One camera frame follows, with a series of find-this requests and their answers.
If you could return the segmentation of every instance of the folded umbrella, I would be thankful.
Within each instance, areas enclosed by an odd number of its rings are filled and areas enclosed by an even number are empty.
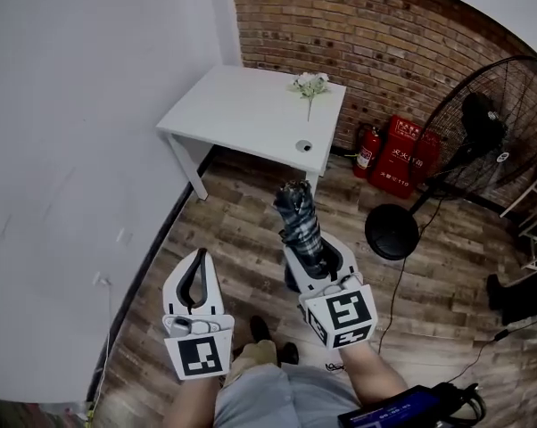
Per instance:
[[[283,243],[294,251],[310,276],[327,273],[310,183],[286,183],[278,190],[274,206],[285,222],[280,232]]]

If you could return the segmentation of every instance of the fire extinguisher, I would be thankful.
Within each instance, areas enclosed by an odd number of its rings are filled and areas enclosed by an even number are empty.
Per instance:
[[[358,156],[353,167],[354,175],[362,178],[368,176],[370,167],[374,166],[374,160],[382,147],[382,138],[376,127],[365,126],[363,130],[364,136],[360,139]]]

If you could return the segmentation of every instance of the fire extinguisher box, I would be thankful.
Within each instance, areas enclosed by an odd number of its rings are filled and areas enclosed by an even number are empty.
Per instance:
[[[374,171],[368,176],[369,183],[400,198],[409,198],[417,184],[425,180],[439,156],[439,138],[433,134],[425,135],[418,143],[420,135],[419,125],[392,116],[384,149]],[[412,158],[415,167],[411,180],[409,162]]]

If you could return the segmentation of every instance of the fire extinguisher label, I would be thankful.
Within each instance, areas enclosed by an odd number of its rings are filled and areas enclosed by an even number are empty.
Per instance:
[[[361,148],[361,151],[358,154],[358,158],[356,159],[356,163],[364,169],[368,167],[369,161],[372,159],[372,152],[365,147]]]

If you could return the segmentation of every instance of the beige shorts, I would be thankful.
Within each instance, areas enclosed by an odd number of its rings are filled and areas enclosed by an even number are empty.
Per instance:
[[[231,370],[225,379],[225,387],[236,381],[248,369],[269,363],[278,366],[277,346],[273,341],[263,339],[256,344],[247,344],[241,355],[231,364]]]

